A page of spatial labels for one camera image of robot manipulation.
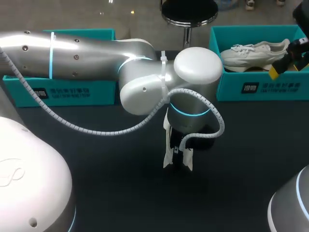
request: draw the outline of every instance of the black table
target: black table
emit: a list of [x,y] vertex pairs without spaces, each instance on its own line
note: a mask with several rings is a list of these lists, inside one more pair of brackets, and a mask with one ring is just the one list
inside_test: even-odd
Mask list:
[[[164,109],[141,130],[119,137],[73,131],[40,108],[17,110],[70,167],[77,232],[268,232],[270,198],[309,164],[309,103],[214,104],[226,130],[210,151],[195,152],[193,172],[163,170]],[[53,110],[94,130],[124,129],[143,119],[120,105]]]

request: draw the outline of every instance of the cardboard box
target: cardboard box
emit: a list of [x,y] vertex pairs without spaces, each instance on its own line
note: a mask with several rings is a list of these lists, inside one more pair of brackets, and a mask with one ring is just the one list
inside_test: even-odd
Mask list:
[[[284,39],[291,42],[306,37],[297,25],[290,26],[227,26],[212,27],[209,49],[220,56],[235,44],[257,44],[262,41],[279,43]],[[290,71],[273,81],[268,72],[227,72],[217,89],[219,101],[273,101],[309,100],[309,69]]]

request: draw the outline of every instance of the cable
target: cable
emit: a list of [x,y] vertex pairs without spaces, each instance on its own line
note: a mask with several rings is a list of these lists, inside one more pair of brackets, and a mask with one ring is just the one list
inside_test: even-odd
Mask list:
[[[28,93],[33,97],[33,99],[43,108],[43,110],[45,110],[51,117],[53,117],[55,120],[57,120],[58,122],[62,123],[63,125],[76,130],[76,131],[80,131],[83,133],[87,133],[87,134],[92,134],[92,135],[99,135],[99,136],[117,136],[117,135],[122,135],[122,134],[127,134],[133,131],[136,131],[137,129],[140,129],[141,127],[145,126],[150,119],[153,118],[153,116],[158,112],[158,110],[165,104],[164,99],[161,99],[161,101],[158,103],[158,105],[153,109],[153,111],[139,124],[137,124],[134,127],[125,129],[125,130],[120,130],[120,131],[111,131],[111,132],[106,132],[106,131],[97,131],[97,130],[88,130],[79,126],[76,126],[70,122],[68,122],[67,120],[64,120],[62,117],[60,117],[59,115],[57,115],[54,111],[52,111],[38,96],[37,94],[33,91],[33,89],[30,87],[30,85],[28,84],[28,82],[25,80],[25,78],[22,76],[22,74],[20,73],[20,71],[17,69],[17,67],[13,64],[13,62],[11,61],[11,59],[7,56],[7,54],[4,52],[4,50],[0,47],[0,58],[3,58],[8,65],[11,67],[13,73],[15,74],[15,76],[19,79],[19,81],[21,82],[21,84],[26,88],[26,90],[28,91]],[[189,94],[199,100],[201,100],[205,105],[208,106],[208,108],[213,112],[213,114],[216,116],[216,118],[218,119],[220,128],[216,133],[213,134],[200,134],[200,133],[193,133],[193,134],[189,134],[187,136],[185,136],[179,146],[179,150],[183,151],[185,149],[185,144],[186,141],[192,137],[196,137],[196,138],[215,138],[215,137],[219,137],[221,134],[223,134],[224,129],[225,129],[225,124],[224,121],[220,115],[220,113],[218,112],[218,110],[214,107],[214,105],[208,101],[206,98],[204,98],[202,95],[200,95],[199,93],[190,90],[190,89],[185,89],[185,88],[178,88],[178,89],[174,89],[172,91],[170,91],[167,96],[171,97],[174,94]]]

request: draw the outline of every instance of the teal box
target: teal box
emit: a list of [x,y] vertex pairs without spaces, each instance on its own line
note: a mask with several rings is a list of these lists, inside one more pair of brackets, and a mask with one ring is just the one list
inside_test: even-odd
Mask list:
[[[97,40],[115,39],[113,29],[69,29],[53,31]],[[48,106],[114,104],[116,82],[113,81],[68,81],[53,80],[52,78],[25,78],[33,90]],[[3,81],[17,107],[39,106],[16,77],[4,76]]]
[[[209,49],[220,58],[220,53],[235,44],[257,44],[262,41],[291,42],[306,37],[297,25],[290,26],[227,26],[212,27]],[[244,88],[256,89],[250,93]],[[309,69],[300,72],[287,71],[273,81],[268,72],[226,72],[217,89],[219,101],[274,101],[309,100]]]

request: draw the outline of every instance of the shoe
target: shoe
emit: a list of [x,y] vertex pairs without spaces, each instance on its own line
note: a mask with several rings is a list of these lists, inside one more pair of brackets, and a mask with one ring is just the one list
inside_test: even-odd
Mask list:
[[224,67],[233,72],[245,72],[249,68],[258,67],[270,70],[271,64],[287,54],[288,39],[281,43],[260,42],[256,45],[235,45],[223,51],[221,58]]
[[285,0],[277,0],[277,6],[284,6]]
[[255,0],[246,0],[246,10],[253,11],[254,10]]

